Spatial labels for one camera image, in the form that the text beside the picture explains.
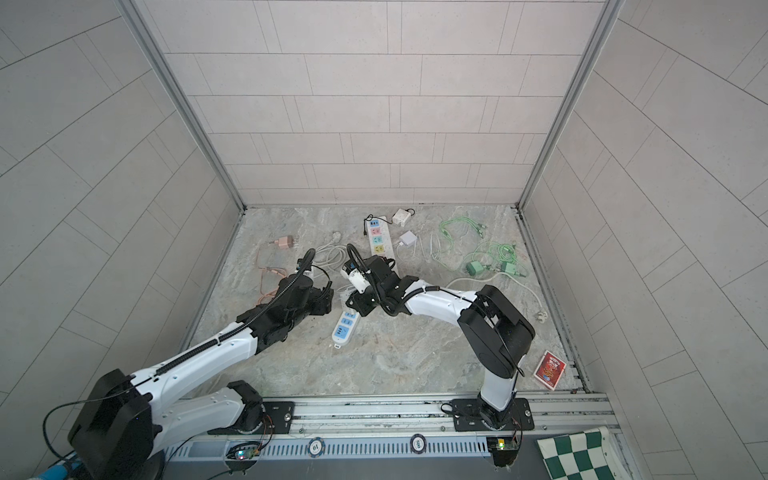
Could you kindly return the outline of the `small blue-socket power strip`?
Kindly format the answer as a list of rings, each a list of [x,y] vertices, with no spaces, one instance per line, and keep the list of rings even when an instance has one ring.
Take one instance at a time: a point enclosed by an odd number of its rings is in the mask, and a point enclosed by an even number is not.
[[[332,341],[336,349],[341,349],[350,341],[360,316],[355,310],[345,309],[332,332]]]

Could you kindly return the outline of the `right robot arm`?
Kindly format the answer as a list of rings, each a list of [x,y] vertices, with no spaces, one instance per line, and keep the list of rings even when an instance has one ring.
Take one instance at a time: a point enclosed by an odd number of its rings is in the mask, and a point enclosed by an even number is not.
[[[535,329],[497,287],[486,284],[472,292],[431,285],[415,276],[398,276],[393,259],[380,255],[364,259],[351,244],[347,253],[342,275],[355,288],[347,307],[363,317],[376,308],[391,317],[427,316],[464,334],[484,368],[483,385],[475,400],[446,403],[444,413],[467,421],[469,431],[534,429],[527,401],[516,399],[516,384]]]

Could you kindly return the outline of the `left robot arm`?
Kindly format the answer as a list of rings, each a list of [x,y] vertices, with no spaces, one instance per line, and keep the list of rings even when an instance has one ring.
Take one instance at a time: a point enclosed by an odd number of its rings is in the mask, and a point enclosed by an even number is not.
[[[226,368],[286,339],[308,316],[330,312],[330,284],[315,287],[306,272],[315,251],[283,278],[274,298],[240,314],[202,343],[154,366],[104,374],[73,424],[67,455],[43,479],[158,479],[168,447],[210,430],[252,433],[266,424],[261,395],[245,381],[194,399],[187,393]]]

